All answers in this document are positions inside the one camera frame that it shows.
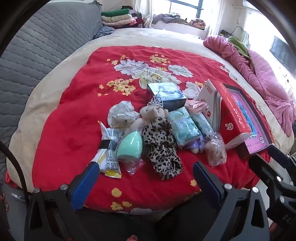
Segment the red gift box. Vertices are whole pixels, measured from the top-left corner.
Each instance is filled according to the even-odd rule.
[[[213,130],[221,134],[227,150],[237,147],[251,136],[242,111],[223,83],[207,80],[198,100],[208,104],[203,114]]]

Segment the leopard print scrunchie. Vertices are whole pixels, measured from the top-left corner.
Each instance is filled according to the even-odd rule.
[[[166,119],[157,117],[143,127],[142,137],[148,149],[148,159],[162,180],[182,172],[182,163],[177,156],[177,143],[172,134],[172,125]]]

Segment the tiara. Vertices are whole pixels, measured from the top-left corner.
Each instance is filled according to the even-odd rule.
[[[163,101],[159,94],[153,96],[153,98],[148,102],[148,105],[158,105],[163,108]]]

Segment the red floral quilt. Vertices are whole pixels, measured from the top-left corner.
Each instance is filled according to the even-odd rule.
[[[147,83],[174,82],[184,90],[187,81],[202,86],[207,79],[239,87],[221,63],[197,54],[143,46],[97,49],[63,92],[60,104],[44,125],[32,169],[34,186],[44,191],[57,189],[80,174],[100,144],[98,121],[107,126],[109,109],[123,100],[131,101],[139,111],[145,105]],[[265,117],[258,113],[269,129]],[[133,176],[122,167],[121,179],[99,176],[85,205],[136,214],[167,210],[184,202],[200,190],[192,175],[193,164],[201,160],[207,165],[208,161],[205,155],[188,150],[177,153],[183,163],[178,176],[162,181],[149,161]],[[269,161],[266,151],[260,155]],[[236,188],[251,187],[259,180],[235,150],[227,151],[226,164],[208,168],[222,182]]]

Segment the green towel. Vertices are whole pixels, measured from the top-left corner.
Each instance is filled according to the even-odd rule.
[[[119,9],[115,11],[109,11],[109,12],[102,12],[101,15],[106,16],[106,17],[114,17],[114,16],[119,16],[119,15],[125,15],[129,14],[129,9]]]
[[[252,59],[250,58],[246,46],[242,42],[240,42],[235,36],[230,36],[228,38],[228,42],[234,45],[234,47],[238,50],[240,55],[244,56],[246,59],[252,62]]]

